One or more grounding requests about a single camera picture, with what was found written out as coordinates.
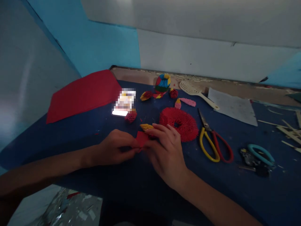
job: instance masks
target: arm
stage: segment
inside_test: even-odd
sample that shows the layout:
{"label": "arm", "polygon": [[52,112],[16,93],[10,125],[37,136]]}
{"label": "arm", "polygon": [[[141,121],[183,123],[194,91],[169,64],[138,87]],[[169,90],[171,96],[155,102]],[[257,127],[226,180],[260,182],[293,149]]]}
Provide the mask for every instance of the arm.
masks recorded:
{"label": "arm", "polygon": [[161,144],[147,141],[143,149],[168,186],[202,211],[214,225],[261,225],[241,206],[186,167],[181,137],[173,127],[157,124],[153,124],[153,127],[146,133],[158,137]]}
{"label": "arm", "polygon": [[[119,147],[131,146],[128,152]],[[23,198],[61,176],[96,165],[119,164],[135,156],[139,144],[130,134],[113,130],[100,144],[35,161],[0,176],[0,225],[6,225]]]}

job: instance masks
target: key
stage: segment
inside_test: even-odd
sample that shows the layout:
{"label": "key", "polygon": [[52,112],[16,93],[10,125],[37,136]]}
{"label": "key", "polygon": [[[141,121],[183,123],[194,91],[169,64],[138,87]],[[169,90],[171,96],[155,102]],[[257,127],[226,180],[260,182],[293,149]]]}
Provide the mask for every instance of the key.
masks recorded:
{"label": "key", "polygon": [[250,166],[239,165],[238,168],[256,172],[256,174],[260,177],[269,177],[270,176],[270,170],[264,164],[260,164],[256,168],[250,167]]}
{"label": "key", "polygon": [[256,172],[256,168],[255,167],[251,167],[251,166],[239,165],[238,168],[243,169],[243,170],[251,170],[253,172]]}

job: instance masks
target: hand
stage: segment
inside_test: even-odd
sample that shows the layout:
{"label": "hand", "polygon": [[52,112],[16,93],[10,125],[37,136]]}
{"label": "hand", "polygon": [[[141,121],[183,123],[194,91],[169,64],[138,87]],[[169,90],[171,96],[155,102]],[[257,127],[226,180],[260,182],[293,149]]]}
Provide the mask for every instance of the hand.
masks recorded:
{"label": "hand", "polygon": [[178,191],[188,178],[190,170],[186,167],[181,136],[170,125],[168,128],[153,124],[154,129],[145,131],[159,138],[157,141],[147,141],[143,147],[148,158],[154,166],[155,171],[172,189]]}
{"label": "hand", "polygon": [[[119,148],[130,146],[130,151],[121,152]],[[132,159],[140,150],[138,141],[130,134],[113,130],[98,145],[89,149],[90,167],[96,165],[115,165]]]}

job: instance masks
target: left hand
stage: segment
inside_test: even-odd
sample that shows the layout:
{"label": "left hand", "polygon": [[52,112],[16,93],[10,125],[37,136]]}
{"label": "left hand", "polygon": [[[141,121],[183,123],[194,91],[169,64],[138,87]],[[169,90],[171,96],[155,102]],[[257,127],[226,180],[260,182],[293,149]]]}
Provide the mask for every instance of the left hand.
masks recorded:
{"label": "left hand", "polygon": [[[120,151],[119,148],[127,146],[132,149],[126,152]],[[90,147],[89,167],[120,164],[132,159],[139,150],[139,143],[132,135],[115,129],[100,144]]]}

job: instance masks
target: red scissors handle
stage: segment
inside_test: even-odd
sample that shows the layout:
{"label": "red scissors handle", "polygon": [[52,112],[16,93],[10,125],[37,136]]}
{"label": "red scissors handle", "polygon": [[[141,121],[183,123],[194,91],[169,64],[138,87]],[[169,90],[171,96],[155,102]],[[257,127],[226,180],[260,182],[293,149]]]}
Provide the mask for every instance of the red scissors handle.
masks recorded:
{"label": "red scissors handle", "polygon": [[[233,152],[232,152],[232,149],[231,149],[230,145],[228,145],[228,143],[217,132],[212,131],[212,135],[213,135],[213,139],[214,139],[214,145],[215,145],[216,150],[217,150],[217,152],[218,152],[218,154],[220,156],[220,159],[223,162],[225,162],[225,163],[231,163],[231,162],[233,162],[234,156],[233,156]],[[216,136],[218,136],[224,142],[224,144],[227,146],[229,154],[230,154],[229,160],[224,159],[224,157],[222,156],[222,153],[220,152],[219,143],[217,141]]]}

